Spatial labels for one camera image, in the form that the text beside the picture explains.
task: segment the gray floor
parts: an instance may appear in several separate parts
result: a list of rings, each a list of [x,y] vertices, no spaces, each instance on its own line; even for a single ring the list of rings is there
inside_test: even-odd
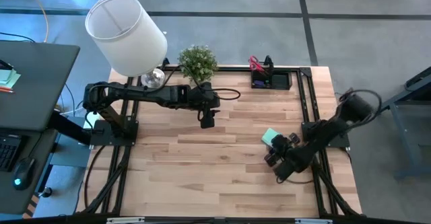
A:
[[[88,9],[97,0],[42,0],[49,8]],[[140,0],[148,11],[301,12],[299,0]],[[306,0],[310,13],[431,14],[431,0]],[[33,0],[0,0],[0,7],[37,8]],[[110,67],[84,28],[84,16],[50,15],[49,42],[81,46],[68,79],[75,101],[89,82],[107,80]],[[1,14],[0,31],[42,41],[41,15]],[[207,44],[222,64],[246,64],[250,54],[270,54],[278,65],[310,65],[302,19],[254,17],[155,17],[167,31],[172,62],[190,44]],[[384,99],[430,66],[431,23],[411,20],[310,20],[319,65],[329,66],[335,91],[376,90]],[[63,91],[67,107],[71,98]],[[350,133],[362,210],[370,217],[431,223],[431,177],[396,181],[405,155],[390,113]],[[75,203],[79,171],[56,170],[55,198],[41,200],[36,216],[67,214]]]

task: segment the green leaves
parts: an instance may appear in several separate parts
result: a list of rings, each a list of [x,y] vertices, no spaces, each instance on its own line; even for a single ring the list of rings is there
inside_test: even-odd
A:
[[[214,76],[214,71],[217,71],[218,62],[208,46],[191,45],[191,47],[181,51],[178,61],[180,65],[190,69],[192,75],[186,69],[181,68],[184,77],[189,77],[190,81],[193,80],[192,76],[199,83],[210,81]]]

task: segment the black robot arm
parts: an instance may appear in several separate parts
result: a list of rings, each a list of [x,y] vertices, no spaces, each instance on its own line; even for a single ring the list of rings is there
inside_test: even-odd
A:
[[[88,84],[84,92],[83,107],[89,112],[99,113],[111,127],[121,132],[126,131],[122,119],[110,106],[117,100],[136,100],[154,102],[170,109],[185,109],[198,111],[201,128],[214,127],[214,115],[220,106],[220,99],[211,88],[211,83],[202,83],[193,89],[190,85],[164,86],[160,89],[148,89],[142,86],[132,86],[121,83],[99,82]]]
[[[311,164],[315,154],[324,149],[336,136],[374,120],[378,111],[356,94],[359,91],[376,95],[379,108],[381,107],[380,96],[373,91],[351,90],[340,97],[340,105],[333,117],[317,121],[303,133],[302,146],[295,146],[299,139],[296,137],[298,140],[293,141],[295,137],[292,135],[289,138],[279,135],[272,140],[273,149],[265,160],[273,168],[279,182],[286,180],[293,172],[304,171]]]

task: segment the table lamp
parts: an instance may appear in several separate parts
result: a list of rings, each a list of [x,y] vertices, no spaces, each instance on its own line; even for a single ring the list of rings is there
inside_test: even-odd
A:
[[[142,75],[148,87],[163,84],[164,73],[156,67],[168,43],[138,0],[99,0],[87,14],[86,30],[116,72]]]

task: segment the computer mouse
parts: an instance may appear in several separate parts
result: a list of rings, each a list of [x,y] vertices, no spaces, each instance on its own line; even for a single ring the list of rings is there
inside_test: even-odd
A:
[[[32,183],[35,160],[31,157],[21,159],[13,170],[12,184],[16,190],[25,190]]]

